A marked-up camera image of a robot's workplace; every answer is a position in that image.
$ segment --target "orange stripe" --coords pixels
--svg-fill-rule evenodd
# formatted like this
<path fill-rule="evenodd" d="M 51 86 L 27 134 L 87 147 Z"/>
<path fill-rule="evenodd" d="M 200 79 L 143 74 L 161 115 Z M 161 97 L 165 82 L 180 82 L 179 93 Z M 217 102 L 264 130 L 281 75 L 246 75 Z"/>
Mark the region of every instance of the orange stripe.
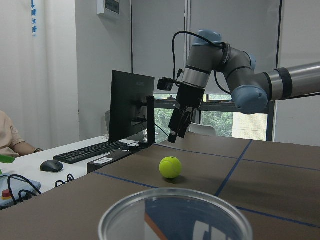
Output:
<path fill-rule="evenodd" d="M 144 220 L 160 240 L 168 240 L 167 237 L 164 235 L 164 233 L 157 226 L 157 224 L 151 219 L 151 217 L 146 212 L 144 213 Z"/>

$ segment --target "blue line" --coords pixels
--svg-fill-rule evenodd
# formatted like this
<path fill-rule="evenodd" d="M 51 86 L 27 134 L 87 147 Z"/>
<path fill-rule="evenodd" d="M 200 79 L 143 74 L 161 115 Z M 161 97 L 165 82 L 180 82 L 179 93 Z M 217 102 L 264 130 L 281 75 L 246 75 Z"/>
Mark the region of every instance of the blue line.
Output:
<path fill-rule="evenodd" d="M 242 159 L 242 160 L 248 161 L 248 162 L 253 162 L 253 163 L 259 163 L 259 164 L 271 164 L 271 165 L 277 165 L 277 166 L 288 167 L 288 168 L 304 169 L 304 170 L 320 172 L 320 169 L 317 169 L 317 168 L 309 168 L 309 167 L 303 167 L 303 166 L 292 166 L 292 165 L 286 165 L 286 164 L 280 164 L 280 163 L 274 163 L 274 162 L 257 161 L 257 160 L 249 160 L 249 159 Z"/>
<path fill-rule="evenodd" d="M 234 171 L 236 170 L 238 164 L 240 163 L 240 160 L 242 159 L 242 157 L 245 155 L 245 153 L 247 152 L 249 146 L 251 145 L 251 143 L 253 142 L 253 140 L 250 140 L 250 142 L 248 143 L 248 145 L 245 147 L 245 149 L 243 150 L 242 154 L 240 155 L 240 157 L 238 158 L 238 160 L 235 162 L 235 164 L 233 165 L 232 169 L 230 170 L 229 174 L 226 176 L 226 178 L 224 179 L 224 181 L 222 182 L 221 186 L 219 187 L 219 189 L 216 191 L 215 196 L 218 197 L 220 195 L 220 193 L 222 192 L 222 190 L 225 188 L 227 182 L 229 181 L 229 179 L 231 178 L 231 175 L 234 173 Z"/>
<path fill-rule="evenodd" d="M 278 219 L 278 220 L 283 220 L 283 221 L 291 222 L 291 223 L 294 223 L 294 224 L 300 224 L 300 225 L 305 225 L 305 226 L 308 226 L 308 227 L 313 227 L 313 228 L 320 229 L 320 225 L 315 225 L 315 224 L 307 223 L 307 222 L 303 222 L 303 221 L 297 221 L 297 220 L 286 218 L 286 217 L 282 217 L 282 216 L 271 215 L 271 214 L 268 214 L 268 213 L 265 213 L 265 212 L 255 211 L 255 210 L 243 208 L 243 207 L 240 207 L 240 206 L 234 206 L 234 207 L 239 209 L 239 210 L 246 211 L 246 212 L 249 212 L 249 213 L 259 214 L 259 215 L 262 215 L 262 216 L 266 216 L 266 217 L 270 217 L 270 218 L 274 218 L 274 219 Z"/>
<path fill-rule="evenodd" d="M 205 152 L 199 152 L 199 151 L 189 151 L 189 150 L 183 150 L 183 149 L 178 149 L 178 148 L 174 148 L 174 147 L 170 147 L 170 146 L 163 146 L 163 145 L 158 145 L 158 144 L 154 144 L 154 145 L 156 145 L 158 147 L 162 147 L 162 148 L 174 149 L 174 150 L 187 152 L 187 153 L 216 156 L 216 157 L 222 157 L 222 158 L 227 158 L 227 159 L 237 159 L 236 157 L 232 157 L 232 156 L 223 156 L 223 155 L 217 155 L 217 154 L 205 153 Z"/>
<path fill-rule="evenodd" d="M 106 177 L 109 177 L 109 178 L 117 179 L 117 180 L 120 180 L 120 181 L 124 181 L 124 182 L 128 182 L 128 183 L 137 184 L 137 185 L 140 185 L 140 186 L 152 188 L 152 189 L 157 189 L 158 188 L 157 186 L 151 186 L 151 185 L 143 184 L 143 183 L 140 183 L 140 182 L 137 182 L 137 181 L 131 181 L 131 180 L 128 180 L 128 179 L 120 178 L 120 177 L 117 177 L 117 176 L 112 176 L 112 175 L 101 173 L 101 172 L 97 172 L 97 171 L 94 171 L 94 173 L 102 175 L 102 176 L 106 176 Z"/>

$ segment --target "black mouse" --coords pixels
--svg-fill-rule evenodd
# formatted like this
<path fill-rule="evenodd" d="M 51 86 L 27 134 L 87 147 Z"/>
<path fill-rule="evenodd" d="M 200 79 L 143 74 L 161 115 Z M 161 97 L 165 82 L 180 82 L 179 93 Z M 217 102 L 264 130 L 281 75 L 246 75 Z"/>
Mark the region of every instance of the black mouse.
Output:
<path fill-rule="evenodd" d="M 64 165 L 57 160 L 48 160 L 41 164 L 40 170 L 43 172 L 59 172 L 64 168 Z"/>

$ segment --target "beige shirt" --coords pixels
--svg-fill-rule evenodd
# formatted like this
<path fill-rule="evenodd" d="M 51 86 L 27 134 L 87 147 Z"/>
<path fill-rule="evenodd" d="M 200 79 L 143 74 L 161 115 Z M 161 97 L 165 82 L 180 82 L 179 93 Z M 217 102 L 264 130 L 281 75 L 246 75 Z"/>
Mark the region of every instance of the beige shirt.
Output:
<path fill-rule="evenodd" d="M 20 157 L 18 153 L 12 150 L 12 147 L 21 142 L 24 142 L 24 140 L 20 137 L 12 120 L 6 113 L 0 111 L 0 155 Z"/>

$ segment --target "gray blind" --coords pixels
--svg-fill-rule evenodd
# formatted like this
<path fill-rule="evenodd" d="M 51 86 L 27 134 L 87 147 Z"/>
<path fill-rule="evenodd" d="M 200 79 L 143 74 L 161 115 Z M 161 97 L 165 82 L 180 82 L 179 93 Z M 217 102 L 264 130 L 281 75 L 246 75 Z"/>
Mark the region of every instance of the gray blind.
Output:
<path fill-rule="evenodd" d="M 133 72 L 156 79 L 173 77 L 172 38 L 185 28 L 185 0 L 132 0 Z M 256 73 L 276 67 L 280 0 L 190 0 L 186 15 L 190 31 L 213 30 L 231 47 L 246 51 L 256 58 Z M 184 69 L 185 36 L 175 39 L 176 73 Z M 224 76 L 217 74 L 222 87 L 229 90 Z M 211 73 L 207 94 L 224 94 Z"/>

